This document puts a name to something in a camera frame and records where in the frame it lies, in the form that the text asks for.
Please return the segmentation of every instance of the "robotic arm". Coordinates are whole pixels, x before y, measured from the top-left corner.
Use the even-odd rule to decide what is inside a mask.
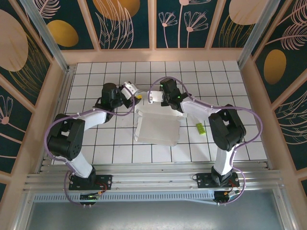
[[[64,160],[73,171],[71,180],[79,187],[90,189],[96,181],[95,168],[86,161],[81,153],[83,133],[93,126],[108,122],[113,116],[110,113],[95,110],[95,108],[113,113],[115,108],[123,104],[127,108],[132,106],[132,96],[137,92],[137,88],[130,82],[125,82],[124,85],[125,87],[117,88],[113,83],[104,84],[102,97],[97,100],[91,113],[59,122],[50,130],[47,138],[49,150],[58,159]],[[140,99],[134,98],[134,101],[137,104]],[[58,114],[55,120],[64,117],[68,116]]]
[[[209,118],[213,140],[218,147],[211,177],[218,186],[227,183],[232,176],[231,155],[246,134],[237,111],[212,109],[197,103],[186,92],[180,92],[174,79],[162,80],[160,90],[163,92],[161,106],[171,106],[174,110],[194,115],[200,120]]]

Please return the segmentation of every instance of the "purple wire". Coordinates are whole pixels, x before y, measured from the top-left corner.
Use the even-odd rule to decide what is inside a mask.
[[[205,107],[208,107],[208,108],[211,108],[211,109],[236,109],[236,110],[247,111],[247,112],[253,114],[253,115],[257,118],[257,120],[259,121],[260,130],[259,130],[258,134],[257,134],[254,138],[252,138],[251,140],[249,140],[249,141],[247,141],[247,142],[245,142],[245,143],[241,143],[241,144],[237,145],[237,146],[234,148],[234,150],[233,150],[233,152],[232,152],[232,154],[231,154],[231,157],[230,157],[230,166],[231,166],[234,170],[239,171],[239,172],[241,173],[242,177],[243,177],[243,188],[242,188],[242,191],[240,192],[240,194],[239,194],[235,199],[233,199],[233,200],[231,200],[231,201],[228,201],[228,202],[220,203],[220,204],[224,204],[224,205],[225,205],[225,204],[233,203],[234,201],[236,201],[237,199],[239,199],[240,196],[242,196],[242,194],[243,194],[243,192],[244,192],[244,190],[245,190],[245,184],[246,184],[246,178],[245,178],[245,175],[243,174],[243,172],[242,172],[240,169],[235,168],[235,167],[233,166],[234,158],[235,158],[235,155],[236,155],[236,150],[237,150],[238,148],[242,147],[242,146],[245,146],[245,145],[247,145],[247,144],[253,142],[254,140],[256,140],[256,139],[261,135],[261,133],[262,133],[262,131],[263,131],[263,123],[262,123],[261,118],[260,118],[260,117],[258,116],[258,114],[256,114],[254,111],[252,111],[252,110],[250,110],[250,109],[247,109],[247,108],[237,107],[237,106],[213,106],[213,105],[207,104],[207,103],[205,103],[205,102],[199,101],[199,100],[197,100],[196,98],[192,97],[192,96],[189,94],[189,92],[188,92],[186,86],[182,83],[182,81],[178,80],[177,78],[173,78],[173,77],[162,77],[162,78],[159,78],[158,80],[156,80],[156,81],[151,85],[151,87],[150,87],[150,89],[149,89],[149,91],[148,91],[148,97],[147,97],[148,102],[150,102],[150,92],[152,91],[153,86],[156,85],[159,81],[161,81],[161,80],[163,80],[163,79],[166,79],[166,78],[173,79],[173,80],[179,82],[179,83],[182,85],[184,91],[187,93],[188,97],[189,97],[192,101],[194,101],[194,102],[196,102],[196,103],[198,103],[198,104],[201,104],[201,105],[203,105],[203,106],[205,106]]]
[[[104,110],[104,109],[99,109],[99,108],[94,108],[92,110],[89,110],[89,111],[85,111],[83,113],[78,113],[78,114],[74,114],[74,115],[71,115],[71,116],[67,116],[67,117],[63,117],[59,120],[56,120],[54,121],[49,127],[48,129],[46,130],[45,132],[45,135],[44,135],[44,147],[45,147],[45,150],[48,154],[48,156],[55,160],[55,161],[61,161],[61,162],[66,162],[65,160],[63,159],[58,159],[56,158],[55,156],[53,156],[53,154],[50,152],[49,148],[48,148],[48,144],[47,144],[47,137],[48,137],[48,134],[50,133],[50,130],[52,129],[53,126],[55,126],[57,123],[59,122],[62,122],[62,121],[65,121],[67,119],[72,119],[72,118],[75,118],[75,117],[78,117],[78,116],[84,116],[84,115],[87,115],[87,114],[90,114],[92,113],[93,111],[100,111],[100,112],[105,112],[105,113],[108,113],[108,114],[112,114],[112,115],[115,115],[115,116],[127,116],[129,114],[132,113],[133,109],[134,109],[134,106],[135,106],[135,100],[134,100],[134,97],[133,97],[133,94],[130,92],[130,90],[125,86],[123,85],[123,87],[130,93],[131,97],[132,97],[132,107],[131,109],[125,113],[125,114],[117,114],[117,113],[114,113],[114,112],[110,112],[110,111],[107,111],[107,110]]]

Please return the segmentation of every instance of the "purple cable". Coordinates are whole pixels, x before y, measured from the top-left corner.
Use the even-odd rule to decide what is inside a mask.
[[[178,80],[177,78],[173,78],[173,77],[162,77],[162,78],[159,78],[158,80],[156,80],[156,81],[151,85],[151,87],[150,87],[150,89],[149,89],[149,91],[148,91],[148,97],[147,97],[148,102],[150,102],[150,96],[149,96],[149,95],[150,95],[150,92],[151,92],[152,89],[153,89],[153,86],[156,85],[159,81],[161,81],[161,80],[163,80],[163,79],[166,79],[166,78],[173,79],[173,80],[179,82],[179,83],[182,85],[184,91],[187,93],[188,97],[189,97],[192,101],[194,101],[194,102],[196,102],[196,103],[198,103],[198,104],[201,104],[201,105],[206,106],[206,107],[211,108],[211,109],[236,109],[236,110],[247,111],[247,112],[253,114],[253,115],[257,118],[257,120],[259,121],[260,130],[259,130],[258,134],[257,134],[254,138],[252,138],[251,140],[249,140],[249,141],[247,141],[247,142],[245,142],[245,143],[242,143],[242,144],[237,145],[237,146],[234,148],[234,150],[233,150],[233,152],[232,152],[232,154],[231,154],[231,157],[230,157],[230,166],[231,166],[234,170],[239,171],[239,172],[241,173],[242,177],[243,177],[243,188],[242,188],[242,191],[240,192],[240,194],[239,194],[235,199],[233,199],[233,200],[231,200],[231,201],[228,201],[228,202],[220,203],[220,204],[226,205],[226,204],[233,203],[234,201],[236,201],[237,199],[239,199],[240,196],[242,196],[242,194],[243,194],[243,192],[244,192],[244,190],[245,190],[245,184],[246,184],[246,178],[245,178],[245,175],[243,174],[243,172],[242,172],[240,169],[235,168],[235,167],[233,166],[234,158],[235,158],[235,155],[236,155],[236,150],[237,150],[238,148],[242,147],[242,146],[245,146],[245,145],[247,145],[247,144],[253,142],[254,140],[256,140],[256,139],[261,135],[261,133],[262,133],[262,131],[263,131],[263,123],[262,123],[261,118],[260,118],[260,117],[258,116],[258,114],[256,114],[254,111],[252,111],[252,110],[250,110],[250,109],[247,109],[247,108],[237,107],[237,106],[213,106],[213,105],[204,103],[204,102],[202,102],[202,101],[199,101],[199,100],[197,100],[196,98],[192,97],[192,96],[189,94],[189,92],[188,92],[186,86],[182,83],[182,81]]]
[[[83,113],[78,113],[78,114],[74,114],[74,115],[71,115],[71,116],[67,116],[67,117],[64,117],[64,118],[61,118],[59,120],[56,120],[54,121],[49,127],[48,129],[46,130],[45,132],[45,135],[44,135],[44,147],[45,147],[45,150],[48,154],[48,156],[55,160],[55,161],[61,161],[61,162],[66,162],[65,160],[63,159],[58,159],[56,158],[55,156],[53,156],[53,154],[50,152],[49,148],[48,148],[48,144],[47,144],[47,137],[48,137],[48,134],[50,132],[50,130],[52,129],[53,126],[55,126],[57,123],[59,122],[62,122],[62,121],[65,121],[67,119],[71,119],[71,118],[75,118],[75,117],[78,117],[78,116],[83,116],[83,115],[87,115],[87,114],[90,114],[92,113],[93,111],[99,111],[99,112],[105,112],[105,113],[108,113],[108,114],[112,114],[112,115],[115,115],[115,116],[127,116],[129,114],[132,113],[133,109],[134,109],[134,106],[135,106],[135,100],[134,100],[134,97],[133,97],[133,94],[129,91],[129,89],[123,85],[124,88],[130,93],[131,97],[132,97],[132,107],[131,109],[129,110],[129,112],[125,113],[125,114],[117,114],[117,113],[113,113],[113,112],[110,112],[110,111],[107,111],[107,110],[104,110],[104,109],[99,109],[99,108],[94,108],[92,110],[89,110],[89,111],[85,111]]]

